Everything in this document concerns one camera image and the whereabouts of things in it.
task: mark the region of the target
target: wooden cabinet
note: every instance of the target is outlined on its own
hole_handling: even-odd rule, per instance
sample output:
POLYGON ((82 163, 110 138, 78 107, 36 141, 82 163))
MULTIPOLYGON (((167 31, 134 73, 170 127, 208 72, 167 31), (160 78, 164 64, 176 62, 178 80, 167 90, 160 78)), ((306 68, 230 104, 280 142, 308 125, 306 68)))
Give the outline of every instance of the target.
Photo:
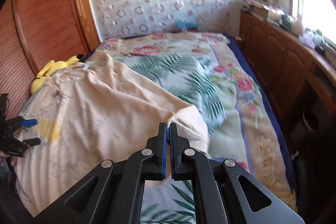
POLYGON ((246 37, 251 32, 243 40, 243 54, 282 119, 305 84, 312 58, 294 36, 253 16, 241 14, 240 30, 246 37))

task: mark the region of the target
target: stuffed animal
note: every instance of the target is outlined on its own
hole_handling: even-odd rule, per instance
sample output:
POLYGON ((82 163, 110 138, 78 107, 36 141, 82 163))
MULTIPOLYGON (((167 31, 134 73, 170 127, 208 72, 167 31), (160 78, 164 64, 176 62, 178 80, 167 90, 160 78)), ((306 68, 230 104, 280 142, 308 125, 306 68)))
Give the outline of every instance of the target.
POLYGON ((67 61, 57 61, 50 60, 44 65, 44 67, 36 75, 36 79, 32 82, 30 86, 30 92, 33 94, 46 80, 46 76, 50 76, 54 71, 66 68, 72 64, 75 64, 83 55, 74 55, 70 57, 67 61))

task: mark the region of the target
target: navy blue bed sheet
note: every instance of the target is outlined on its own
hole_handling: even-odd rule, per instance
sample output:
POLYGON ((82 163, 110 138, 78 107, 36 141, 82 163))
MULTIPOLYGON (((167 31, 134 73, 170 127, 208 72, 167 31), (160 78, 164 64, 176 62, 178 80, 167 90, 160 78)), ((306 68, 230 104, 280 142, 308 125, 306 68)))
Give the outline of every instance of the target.
POLYGON ((286 141, 285 141, 285 139, 282 135, 280 126, 278 124, 278 121, 275 118, 275 115, 273 113, 271 105, 268 101, 268 98, 267 98, 265 92, 263 91, 263 89, 261 88, 261 85, 258 82, 257 78, 253 74, 250 66, 247 64, 243 54, 239 50, 234 38, 232 36, 228 35, 228 34, 224 34, 224 35, 230 40, 230 44, 228 46, 231 49, 231 51, 234 53, 235 57, 237 58, 239 64, 243 68, 243 70, 248 75, 250 75, 253 78, 253 80, 257 83, 257 85, 260 87, 260 92, 261 92, 261 95, 262 95, 262 101, 264 103, 265 110, 268 114, 268 117, 269 117, 269 119, 272 123, 274 131, 275 131, 275 133, 277 135, 277 138, 278 138, 278 142, 279 142, 280 150, 281 150, 281 153, 282 153, 283 161, 284 161, 285 167, 286 167, 286 177, 287 177, 289 186, 291 187, 292 190, 294 190, 296 192, 296 182, 295 182, 294 169, 293 169, 293 165, 292 165, 292 162, 291 162, 291 159, 290 159, 290 156, 289 156, 288 147, 287 147, 286 141))

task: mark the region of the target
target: floral blanket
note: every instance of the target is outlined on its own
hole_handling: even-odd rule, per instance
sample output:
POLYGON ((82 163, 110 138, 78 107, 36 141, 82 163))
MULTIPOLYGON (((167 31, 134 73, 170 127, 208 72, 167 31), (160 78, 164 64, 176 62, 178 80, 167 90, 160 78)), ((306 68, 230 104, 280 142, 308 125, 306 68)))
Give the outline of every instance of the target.
MULTIPOLYGON (((211 136, 209 157, 234 159, 295 210, 295 193, 286 179, 277 136, 259 87, 243 71, 227 43, 221 34, 159 33, 107 39, 96 51, 107 52, 194 104, 211 136)), ((140 222, 194 223, 190 183, 167 179, 157 187, 145 188, 140 222)))

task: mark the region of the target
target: window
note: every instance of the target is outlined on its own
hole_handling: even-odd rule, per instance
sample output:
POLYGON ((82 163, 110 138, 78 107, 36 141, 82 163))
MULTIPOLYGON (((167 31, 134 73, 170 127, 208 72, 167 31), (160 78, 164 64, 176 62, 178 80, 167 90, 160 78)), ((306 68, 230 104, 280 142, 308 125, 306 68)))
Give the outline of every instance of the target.
POLYGON ((336 44, 336 9, 331 0, 292 0, 292 16, 302 15, 302 23, 336 44))

